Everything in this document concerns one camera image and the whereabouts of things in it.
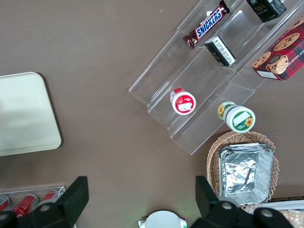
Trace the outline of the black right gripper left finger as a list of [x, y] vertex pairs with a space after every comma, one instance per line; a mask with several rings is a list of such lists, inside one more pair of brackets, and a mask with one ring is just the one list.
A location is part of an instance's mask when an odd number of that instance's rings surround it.
[[0, 212], [2, 228], [72, 228], [89, 201], [88, 178], [79, 176], [58, 198], [50, 190], [49, 198], [38, 201], [27, 194], [12, 210]]

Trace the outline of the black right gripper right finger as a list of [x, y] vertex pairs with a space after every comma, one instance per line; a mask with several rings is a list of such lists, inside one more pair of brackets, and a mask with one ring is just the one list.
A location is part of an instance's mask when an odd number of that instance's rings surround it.
[[193, 228], [292, 228], [279, 211], [257, 208], [253, 214], [228, 200], [219, 200], [205, 176], [196, 176], [195, 197], [201, 217]]

